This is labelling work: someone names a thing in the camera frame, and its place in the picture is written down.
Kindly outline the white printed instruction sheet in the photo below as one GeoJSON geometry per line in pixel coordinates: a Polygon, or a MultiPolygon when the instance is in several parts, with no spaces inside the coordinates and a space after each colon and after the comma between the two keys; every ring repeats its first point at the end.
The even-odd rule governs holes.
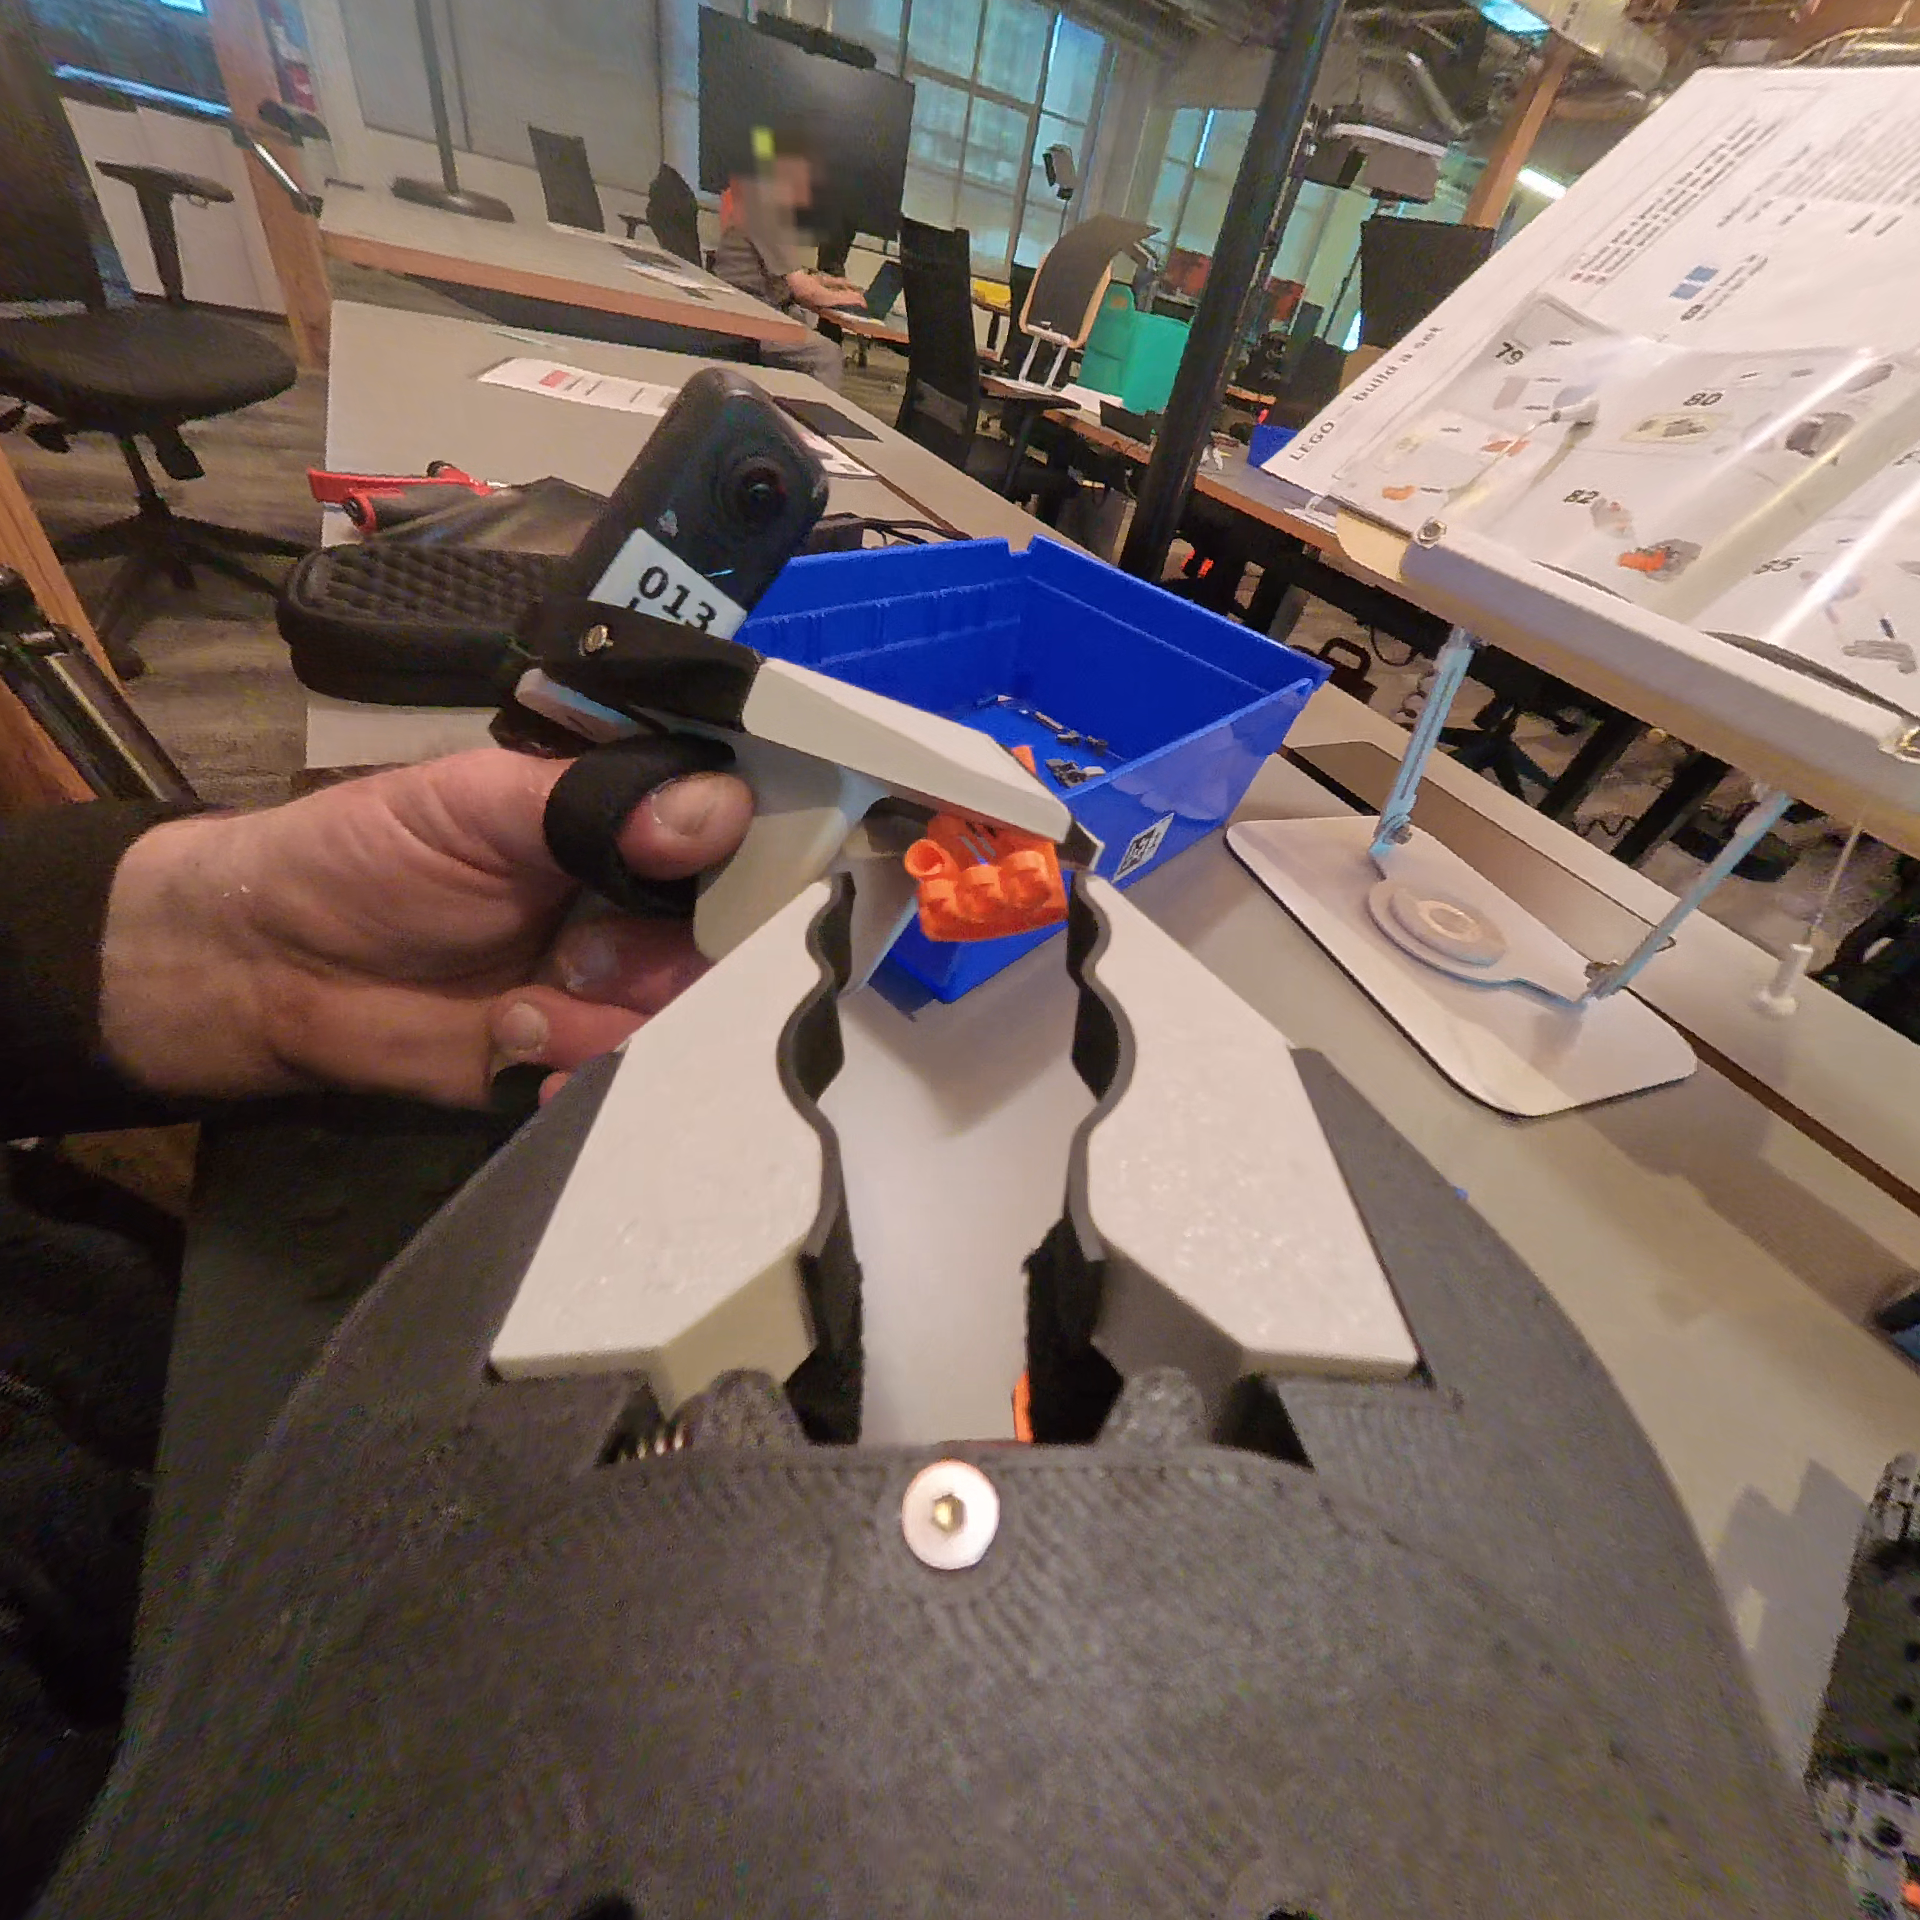
{"type": "Polygon", "coordinates": [[[1539,300],[1683,349],[1912,349],[1916,63],[1695,72],[1264,469],[1333,494],[1539,300]]]}

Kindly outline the black vertical pole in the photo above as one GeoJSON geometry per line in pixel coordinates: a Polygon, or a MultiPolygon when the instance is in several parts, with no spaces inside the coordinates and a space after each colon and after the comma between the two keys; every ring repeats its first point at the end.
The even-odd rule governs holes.
{"type": "Polygon", "coordinates": [[[1136,488],[1120,568],[1157,582],[1209,445],[1248,302],[1264,285],[1299,192],[1311,88],[1335,34],[1339,2],[1288,4],[1224,206],[1212,269],[1189,330],[1161,429],[1136,488]]]}

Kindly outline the black wall monitor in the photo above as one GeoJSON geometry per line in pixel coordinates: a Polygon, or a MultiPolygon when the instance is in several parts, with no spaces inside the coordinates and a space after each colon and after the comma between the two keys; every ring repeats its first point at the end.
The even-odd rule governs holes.
{"type": "Polygon", "coordinates": [[[697,186],[718,192],[758,157],[809,163],[812,206],[865,232],[899,226],[917,88],[700,8],[697,186]]]}

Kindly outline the small loose brick parts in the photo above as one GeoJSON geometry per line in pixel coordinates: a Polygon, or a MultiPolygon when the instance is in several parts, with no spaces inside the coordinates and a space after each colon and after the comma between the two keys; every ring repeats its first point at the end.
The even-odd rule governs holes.
{"type": "Polygon", "coordinates": [[[961,710],[961,720],[1016,758],[1022,767],[1061,791],[1100,782],[1120,767],[1120,755],[1109,738],[1054,717],[1015,692],[999,690],[975,698],[961,710]]]}

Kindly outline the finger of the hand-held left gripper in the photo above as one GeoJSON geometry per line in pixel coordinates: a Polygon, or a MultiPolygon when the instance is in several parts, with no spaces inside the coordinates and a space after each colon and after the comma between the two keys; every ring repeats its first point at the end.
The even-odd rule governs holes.
{"type": "Polygon", "coordinates": [[[831,975],[838,999],[861,990],[919,914],[902,855],[841,855],[831,867],[831,975]]]}
{"type": "Polygon", "coordinates": [[[758,661],[740,727],[935,811],[1015,827],[1057,847],[1073,832],[1063,797],[991,736],[798,662],[758,661]]]}

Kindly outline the wood-backed white chair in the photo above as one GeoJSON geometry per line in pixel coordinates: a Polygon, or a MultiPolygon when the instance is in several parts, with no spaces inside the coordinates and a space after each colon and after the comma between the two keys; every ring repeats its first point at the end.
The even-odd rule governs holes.
{"type": "Polygon", "coordinates": [[[999,376],[1016,387],[1061,387],[1069,356],[1085,347],[1096,323],[1112,263],[1127,256],[1152,268],[1153,256],[1140,248],[1158,230],[1110,213],[1087,214],[1064,230],[1045,253],[1020,307],[1015,334],[1023,351],[1016,358],[1003,351],[999,376]]]}

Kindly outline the person's left hand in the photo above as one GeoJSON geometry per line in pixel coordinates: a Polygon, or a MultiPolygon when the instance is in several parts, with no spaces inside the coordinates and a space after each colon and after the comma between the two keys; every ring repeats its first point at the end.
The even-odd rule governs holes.
{"type": "Polygon", "coordinates": [[[504,1069],[553,1087],[617,1050],[708,964],[678,920],[575,904],[559,776],[479,750],[143,832],[103,926],[108,1063],[177,1100],[479,1109],[504,1069]]]}

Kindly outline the black zipper pouch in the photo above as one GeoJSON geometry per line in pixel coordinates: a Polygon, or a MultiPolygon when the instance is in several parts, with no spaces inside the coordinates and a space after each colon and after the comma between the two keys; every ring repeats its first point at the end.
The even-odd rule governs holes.
{"type": "Polygon", "coordinates": [[[296,680],[350,704],[492,707],[527,610],[641,509],[545,476],[304,555],[277,623],[296,680]]]}

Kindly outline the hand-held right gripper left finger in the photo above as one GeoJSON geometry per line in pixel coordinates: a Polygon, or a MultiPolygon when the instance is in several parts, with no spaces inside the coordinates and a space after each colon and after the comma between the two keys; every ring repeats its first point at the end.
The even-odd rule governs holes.
{"type": "Polygon", "coordinates": [[[853,879],[816,879],[641,1024],[559,1187],[489,1365],[504,1381],[789,1381],[841,1206],[821,1092],[843,1050],[853,879]]]}

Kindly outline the orange brick connector piece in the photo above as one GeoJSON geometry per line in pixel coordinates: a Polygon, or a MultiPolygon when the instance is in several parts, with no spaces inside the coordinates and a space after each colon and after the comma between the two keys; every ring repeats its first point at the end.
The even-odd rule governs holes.
{"type": "Polygon", "coordinates": [[[935,943],[1012,940],[1068,920],[1063,861],[1041,834],[942,811],[901,863],[915,886],[919,932],[935,943]]]}

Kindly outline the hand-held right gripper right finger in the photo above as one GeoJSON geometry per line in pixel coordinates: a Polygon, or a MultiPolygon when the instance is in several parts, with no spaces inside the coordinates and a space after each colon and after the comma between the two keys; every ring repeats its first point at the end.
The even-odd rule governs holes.
{"type": "Polygon", "coordinates": [[[1294,1050],[1101,878],[1073,885],[1061,1324],[1120,1379],[1409,1381],[1399,1293],[1294,1050]]]}

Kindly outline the white paper with red print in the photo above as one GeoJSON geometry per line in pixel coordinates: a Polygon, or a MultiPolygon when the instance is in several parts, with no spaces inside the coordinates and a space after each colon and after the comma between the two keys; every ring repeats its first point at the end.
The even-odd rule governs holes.
{"type": "Polygon", "coordinates": [[[575,368],[556,358],[527,354],[500,358],[475,380],[504,394],[564,399],[622,416],[661,418],[680,395],[678,387],[575,368]]]}

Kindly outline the tracked toy robot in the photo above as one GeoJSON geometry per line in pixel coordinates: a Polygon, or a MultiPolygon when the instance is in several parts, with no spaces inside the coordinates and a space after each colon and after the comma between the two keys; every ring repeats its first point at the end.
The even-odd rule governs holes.
{"type": "Polygon", "coordinates": [[[1917,1459],[1865,1509],[1807,1752],[1807,1797],[1860,1918],[1917,1916],[1917,1459]]]}

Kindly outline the person's left forearm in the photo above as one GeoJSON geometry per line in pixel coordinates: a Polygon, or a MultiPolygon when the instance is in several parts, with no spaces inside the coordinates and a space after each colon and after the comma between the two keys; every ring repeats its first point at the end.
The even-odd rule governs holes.
{"type": "Polygon", "coordinates": [[[198,802],[93,800],[3,821],[3,1138],[192,1119],[127,1080],[103,1039],[111,879],[133,843],[198,802]]]}

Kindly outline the open instruction booklet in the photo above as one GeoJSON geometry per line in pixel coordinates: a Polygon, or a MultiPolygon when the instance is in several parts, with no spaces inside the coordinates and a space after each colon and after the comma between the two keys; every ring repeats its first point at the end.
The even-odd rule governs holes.
{"type": "Polygon", "coordinates": [[[1286,480],[1916,710],[1912,347],[1657,342],[1535,295],[1409,380],[1381,358],[1286,480]]]}

